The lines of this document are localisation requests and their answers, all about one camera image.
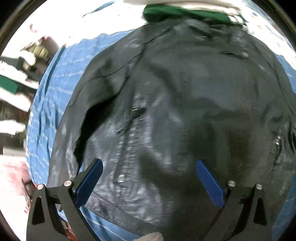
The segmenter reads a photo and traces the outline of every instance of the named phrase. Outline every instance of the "green towel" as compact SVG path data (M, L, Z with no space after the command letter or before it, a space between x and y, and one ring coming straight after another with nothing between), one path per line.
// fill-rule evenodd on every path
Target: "green towel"
M168 6L165 4L147 5L143 11L143 16L148 23L157 23L168 18L186 16L201 21L204 19L211 19L213 23L216 24L233 24L226 14L220 12L192 11L180 7Z
M19 84L5 76L0 75L0 87L13 94L16 94Z

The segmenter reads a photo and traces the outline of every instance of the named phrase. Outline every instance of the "metal screw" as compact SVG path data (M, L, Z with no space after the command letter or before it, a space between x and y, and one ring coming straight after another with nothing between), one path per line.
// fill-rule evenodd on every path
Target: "metal screw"
M229 182L228 182L228 185L229 185L230 187L235 187L236 183L235 183L235 181L229 181Z
M262 185L257 184L257 185L256 185L256 188L257 188L258 190L261 190L261 189L262 189Z
M39 184L39 185L37 186L37 189L38 189L38 190L41 190L42 188L44 188L44 185L43 185L43 184Z
M64 182L65 187L71 186L71 184L72 184L72 181L70 180Z

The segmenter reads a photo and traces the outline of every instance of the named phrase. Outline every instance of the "blue cloth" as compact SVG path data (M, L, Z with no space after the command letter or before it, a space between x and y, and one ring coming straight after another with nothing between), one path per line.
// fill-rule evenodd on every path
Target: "blue cloth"
M100 11L100 10L102 10L102 9L104 9L104 8L106 8L106 7L110 6L110 5L112 5L113 3L115 3L115 1L111 1L111 2L105 3L105 4L102 5L101 7L98 7L98 8L96 8L94 11L89 12L89 13L87 13L87 14L85 14L85 15L88 15L88 14L90 14L90 13L94 13L94 12Z
M95 39L82 40L69 48L62 47L46 70L32 105L28 127L29 173L35 184L47 183L49 161L58 124L73 90L90 60L102 50L117 42L127 32L101 34ZM277 56L296 92L296 71L282 56ZM136 235L98 217L82 207L81 211L102 241L134 240ZM273 227L273 240L286 230L296 214L296 177L291 182L287 200Z

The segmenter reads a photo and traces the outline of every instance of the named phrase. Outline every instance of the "dark jacket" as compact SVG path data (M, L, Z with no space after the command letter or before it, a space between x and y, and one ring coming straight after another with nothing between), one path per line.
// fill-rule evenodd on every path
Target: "dark jacket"
M262 184L275 220L295 172L296 98L282 66L239 26L148 24L88 65L56 133L48 187L94 158L104 172L86 207L139 235L199 240L219 209L196 161Z

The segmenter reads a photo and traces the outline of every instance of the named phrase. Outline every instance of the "blue gripper pad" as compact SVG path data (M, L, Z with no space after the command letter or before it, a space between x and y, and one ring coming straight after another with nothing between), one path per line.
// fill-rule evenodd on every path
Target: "blue gripper pad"
M212 203L221 209L225 204L224 191L201 160L196 163L196 174L204 185Z
M84 177L83 181L76 189L76 207L81 207L86 204L93 189L95 188L98 180L100 179L103 173L103 162L100 159L93 161L93 163L91 163L90 166L84 172L88 172L88 174Z

